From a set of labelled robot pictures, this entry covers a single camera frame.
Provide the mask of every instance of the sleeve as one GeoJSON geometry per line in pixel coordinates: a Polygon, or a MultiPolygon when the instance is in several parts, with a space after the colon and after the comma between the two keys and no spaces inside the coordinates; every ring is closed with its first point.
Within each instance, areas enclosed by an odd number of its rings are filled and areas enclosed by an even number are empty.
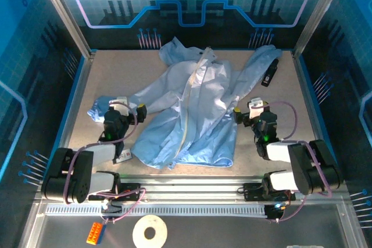
{"type": "Polygon", "coordinates": [[[247,96],[257,82],[263,77],[272,61],[281,55],[282,50],[276,49],[273,45],[258,48],[249,58],[244,69],[240,72],[232,85],[232,95],[239,97],[239,99],[247,96]]]}

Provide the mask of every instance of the orange block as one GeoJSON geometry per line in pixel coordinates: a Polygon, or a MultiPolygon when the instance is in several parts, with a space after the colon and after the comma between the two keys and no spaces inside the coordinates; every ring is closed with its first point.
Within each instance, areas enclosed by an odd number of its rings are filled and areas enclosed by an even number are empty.
{"type": "Polygon", "coordinates": [[[99,236],[102,232],[103,225],[101,223],[94,222],[89,232],[87,243],[97,245],[99,236]]]}

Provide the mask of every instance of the blue jacket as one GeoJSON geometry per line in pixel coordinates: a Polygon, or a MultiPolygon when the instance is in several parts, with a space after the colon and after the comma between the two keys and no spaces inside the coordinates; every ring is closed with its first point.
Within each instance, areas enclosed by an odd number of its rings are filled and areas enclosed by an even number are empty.
{"type": "MultiPolygon", "coordinates": [[[[148,113],[160,112],[138,137],[132,153],[154,168],[232,166],[237,138],[233,109],[281,54],[272,45],[262,46],[242,71],[234,71],[229,61],[216,60],[212,50],[185,48],[174,38],[159,51],[169,68],[129,98],[131,107],[144,103],[148,113]]],[[[88,114],[103,121],[111,99],[100,97],[88,114]]]]}

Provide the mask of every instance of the black object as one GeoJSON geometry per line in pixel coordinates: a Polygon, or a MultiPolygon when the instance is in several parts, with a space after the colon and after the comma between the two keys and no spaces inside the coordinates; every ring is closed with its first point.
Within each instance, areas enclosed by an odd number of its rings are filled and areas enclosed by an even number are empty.
{"type": "MultiPolygon", "coordinates": [[[[69,148],[56,150],[41,185],[41,194],[44,198],[63,201],[67,172],[75,153],[69,148]]],[[[93,152],[85,150],[77,157],[67,191],[68,202],[82,203],[87,198],[91,184],[92,164],[93,152]]]]}
{"type": "MultiPolygon", "coordinates": [[[[242,188],[239,188],[238,193],[244,195],[246,202],[287,202],[289,197],[286,191],[276,191],[273,189],[270,179],[267,175],[262,179],[262,183],[244,183],[242,188]]],[[[296,195],[291,194],[291,201],[296,200],[296,195]]]]}
{"type": "Polygon", "coordinates": [[[270,107],[265,107],[263,113],[252,119],[248,113],[241,113],[239,109],[234,109],[234,120],[237,124],[242,124],[244,127],[251,127],[255,133],[255,144],[258,155],[265,160],[269,160],[266,146],[273,142],[278,142],[277,138],[277,115],[270,111],[270,107]]]}
{"type": "MultiPolygon", "coordinates": [[[[101,171],[105,173],[112,174],[114,176],[114,184],[112,186],[112,189],[109,193],[126,193],[130,192],[136,189],[139,189],[141,187],[141,184],[139,183],[121,183],[120,181],[120,175],[116,172],[110,172],[110,171],[101,171]]],[[[115,199],[116,202],[125,202],[127,200],[130,201],[137,201],[140,199],[140,191],[138,190],[138,193],[133,193],[128,196],[124,197],[118,197],[115,199]]],[[[93,201],[100,201],[104,200],[106,197],[100,196],[100,195],[89,195],[88,200],[90,202],[93,201]]]]}
{"type": "Polygon", "coordinates": [[[269,220],[280,219],[281,217],[283,217],[284,214],[284,210],[282,208],[277,208],[272,205],[266,205],[264,207],[264,211],[267,219],[269,220]]]}
{"type": "MultiPolygon", "coordinates": [[[[145,105],[139,105],[137,107],[137,121],[143,123],[146,119],[147,109],[145,105]]],[[[124,138],[126,132],[129,129],[129,125],[134,125],[134,116],[129,114],[128,116],[122,116],[119,111],[113,107],[109,107],[109,110],[104,115],[105,120],[103,122],[104,132],[99,138],[101,142],[110,142],[124,138]]],[[[124,142],[120,141],[115,144],[115,156],[113,163],[116,164],[121,151],[124,149],[124,142]]]]}
{"type": "MultiPolygon", "coordinates": [[[[309,142],[309,145],[314,150],[316,159],[319,161],[320,168],[331,189],[338,189],[344,179],[326,143],[318,139],[309,142]]],[[[313,160],[307,147],[298,143],[289,145],[288,151],[299,191],[304,195],[326,191],[316,167],[312,164],[313,160]]]]}
{"type": "Polygon", "coordinates": [[[273,79],[275,72],[278,69],[278,62],[279,62],[278,59],[274,59],[274,61],[271,63],[271,65],[267,69],[265,75],[263,75],[261,85],[263,85],[264,87],[268,87],[270,85],[271,80],[273,79]]]}

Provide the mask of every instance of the white sticker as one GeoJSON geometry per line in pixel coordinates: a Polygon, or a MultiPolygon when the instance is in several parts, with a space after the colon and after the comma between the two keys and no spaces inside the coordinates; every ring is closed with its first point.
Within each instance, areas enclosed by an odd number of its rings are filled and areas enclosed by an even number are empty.
{"type": "Polygon", "coordinates": [[[129,159],[132,159],[132,153],[130,152],[130,149],[125,149],[121,152],[119,158],[116,159],[116,163],[120,163],[129,159]]]}
{"type": "Polygon", "coordinates": [[[262,109],[255,109],[255,107],[262,107],[263,106],[263,101],[261,98],[254,98],[252,99],[249,104],[249,118],[255,118],[257,116],[260,116],[261,113],[263,113],[263,108],[262,109]]]}

